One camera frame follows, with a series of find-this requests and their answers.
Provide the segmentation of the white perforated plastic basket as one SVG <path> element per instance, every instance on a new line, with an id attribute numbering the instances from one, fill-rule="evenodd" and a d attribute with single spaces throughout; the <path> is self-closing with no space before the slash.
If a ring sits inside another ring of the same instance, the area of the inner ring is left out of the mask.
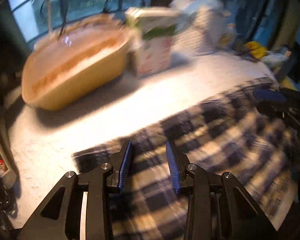
<path id="1" fill-rule="evenodd" d="M 211 11 L 200 7 L 197 11 L 187 14 L 181 12 L 177 18 L 175 48 L 183 53 L 201 56 L 215 52 L 209 34 Z"/>

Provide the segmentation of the green white milk carton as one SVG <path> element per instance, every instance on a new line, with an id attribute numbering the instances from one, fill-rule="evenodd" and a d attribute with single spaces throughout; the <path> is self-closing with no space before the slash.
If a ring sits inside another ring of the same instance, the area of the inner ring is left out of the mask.
<path id="1" fill-rule="evenodd" d="M 138 77 L 167 70 L 179 13 L 167 7 L 130 7 L 126 26 L 132 35 L 130 69 Z"/>

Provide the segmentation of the yellow lidded food container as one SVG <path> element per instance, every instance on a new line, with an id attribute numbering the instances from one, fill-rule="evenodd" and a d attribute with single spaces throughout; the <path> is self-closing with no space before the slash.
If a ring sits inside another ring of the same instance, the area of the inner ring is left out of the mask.
<path id="1" fill-rule="evenodd" d="M 48 111 L 70 105 L 123 74 L 130 43 L 129 29 L 106 15 L 42 38 L 23 67 L 23 101 Z"/>

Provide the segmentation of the white quilted table cloth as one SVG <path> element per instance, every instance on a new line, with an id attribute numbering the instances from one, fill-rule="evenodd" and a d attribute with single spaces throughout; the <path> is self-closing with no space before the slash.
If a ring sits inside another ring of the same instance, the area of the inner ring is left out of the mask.
<path id="1" fill-rule="evenodd" d="M 13 226 L 24 226 L 66 172 L 89 172 L 119 152 L 132 133 L 259 78 L 276 83 L 266 64 L 232 53 L 174 53 L 168 70 L 141 79 L 126 72 L 59 111 L 34 109 L 18 98 L 6 116 L 19 171 Z M 291 207 L 295 192 L 291 181 L 283 203 Z"/>

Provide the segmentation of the yellow plastic bag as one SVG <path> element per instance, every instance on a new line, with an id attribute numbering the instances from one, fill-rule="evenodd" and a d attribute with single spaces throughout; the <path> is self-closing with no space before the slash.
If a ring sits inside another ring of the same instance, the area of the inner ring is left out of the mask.
<path id="1" fill-rule="evenodd" d="M 267 55 L 267 48 L 256 41 L 250 41 L 245 44 L 249 54 L 256 60 L 260 60 Z"/>

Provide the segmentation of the plaid flannel pants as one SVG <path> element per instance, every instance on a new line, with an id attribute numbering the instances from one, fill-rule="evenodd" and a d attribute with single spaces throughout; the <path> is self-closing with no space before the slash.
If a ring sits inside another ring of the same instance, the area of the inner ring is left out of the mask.
<path id="1" fill-rule="evenodd" d="M 208 172 L 231 171 L 266 216 L 283 220 L 290 208 L 287 154 L 296 133 L 256 110 L 255 88 L 278 89 L 269 78 L 248 81 L 130 135 L 135 148 L 120 197 L 111 202 L 115 239 L 180 239 L 187 204 L 172 189 L 165 144 L 172 139 Z"/>

